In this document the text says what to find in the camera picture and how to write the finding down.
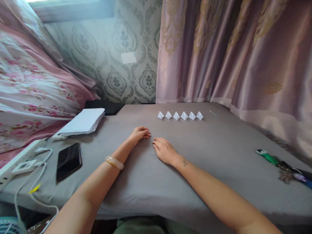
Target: black phone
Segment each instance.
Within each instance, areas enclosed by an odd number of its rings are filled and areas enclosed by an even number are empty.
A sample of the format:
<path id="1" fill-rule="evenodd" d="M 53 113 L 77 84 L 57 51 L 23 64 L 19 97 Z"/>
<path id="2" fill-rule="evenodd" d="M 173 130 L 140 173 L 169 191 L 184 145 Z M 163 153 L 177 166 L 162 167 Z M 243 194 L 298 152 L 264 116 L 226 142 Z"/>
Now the black phone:
<path id="1" fill-rule="evenodd" d="M 56 181 L 60 182 L 82 167 L 80 144 L 76 143 L 59 152 Z"/>

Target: window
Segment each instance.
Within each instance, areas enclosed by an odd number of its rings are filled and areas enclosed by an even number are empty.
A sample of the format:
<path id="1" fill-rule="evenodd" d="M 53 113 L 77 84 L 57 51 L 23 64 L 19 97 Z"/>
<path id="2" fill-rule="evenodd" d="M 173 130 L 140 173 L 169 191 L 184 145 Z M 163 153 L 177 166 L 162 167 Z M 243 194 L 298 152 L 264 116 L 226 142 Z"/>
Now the window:
<path id="1" fill-rule="evenodd" d="M 110 0 L 26 0 L 44 23 L 113 17 Z"/>

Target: wall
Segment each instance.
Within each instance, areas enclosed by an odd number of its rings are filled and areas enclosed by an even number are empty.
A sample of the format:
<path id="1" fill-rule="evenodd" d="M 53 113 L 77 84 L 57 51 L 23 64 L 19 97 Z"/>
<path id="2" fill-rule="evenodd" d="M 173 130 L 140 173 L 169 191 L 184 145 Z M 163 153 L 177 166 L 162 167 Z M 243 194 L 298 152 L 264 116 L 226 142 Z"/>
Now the wall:
<path id="1" fill-rule="evenodd" d="M 162 0 L 112 1 L 113 18 L 46 24 L 67 56 L 98 83 L 102 100 L 155 102 Z M 134 51 L 136 63 L 121 53 Z"/>

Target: bracelet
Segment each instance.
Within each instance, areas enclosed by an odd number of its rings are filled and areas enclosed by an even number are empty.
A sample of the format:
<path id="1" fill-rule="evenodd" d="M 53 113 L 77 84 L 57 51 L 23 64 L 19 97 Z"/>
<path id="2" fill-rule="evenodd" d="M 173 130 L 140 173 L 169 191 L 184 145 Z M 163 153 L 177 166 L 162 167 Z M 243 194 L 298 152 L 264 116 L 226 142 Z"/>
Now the bracelet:
<path id="1" fill-rule="evenodd" d="M 110 155 L 106 156 L 105 161 L 108 162 L 110 165 L 117 167 L 119 170 L 124 168 L 124 165 L 119 162 L 117 159 L 112 158 Z"/>

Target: gray bed sheet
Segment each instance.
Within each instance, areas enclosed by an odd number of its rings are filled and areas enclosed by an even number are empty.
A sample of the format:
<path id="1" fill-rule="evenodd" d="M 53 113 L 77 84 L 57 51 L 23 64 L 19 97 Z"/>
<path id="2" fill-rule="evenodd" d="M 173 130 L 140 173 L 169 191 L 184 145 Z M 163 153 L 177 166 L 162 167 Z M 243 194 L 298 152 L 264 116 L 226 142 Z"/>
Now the gray bed sheet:
<path id="1" fill-rule="evenodd" d="M 195 115 L 200 111 L 204 119 L 160 120 L 157 118 L 159 111 L 163 114 L 170 111 L 172 115 L 176 111 L 179 114 L 192 111 Z M 185 158 L 229 185 L 273 223 L 311 223 L 312 190 L 297 181 L 286 185 L 278 180 L 279 170 L 255 150 L 265 149 L 293 167 L 312 170 L 216 103 L 125 105 L 117 115 L 104 118 L 92 134 L 48 142 L 47 147 L 53 149 L 53 155 L 47 163 L 36 196 L 62 207 L 105 157 L 112 154 L 140 125 L 148 127 L 152 137 L 169 140 Z M 157 158 L 152 141 L 144 139 L 132 150 L 124 170 L 103 201 L 97 219 L 161 215 L 200 233 L 231 233 L 178 171 Z M 81 144 L 83 166 L 56 184 L 58 152 L 76 142 Z M 0 200 L 13 203 L 14 193 L 25 178 L 26 175 L 20 175 L 12 180 L 0 193 Z M 52 214 L 53 210 L 41 207 L 30 199 L 27 195 L 29 186 L 20 192 L 18 204 Z"/>

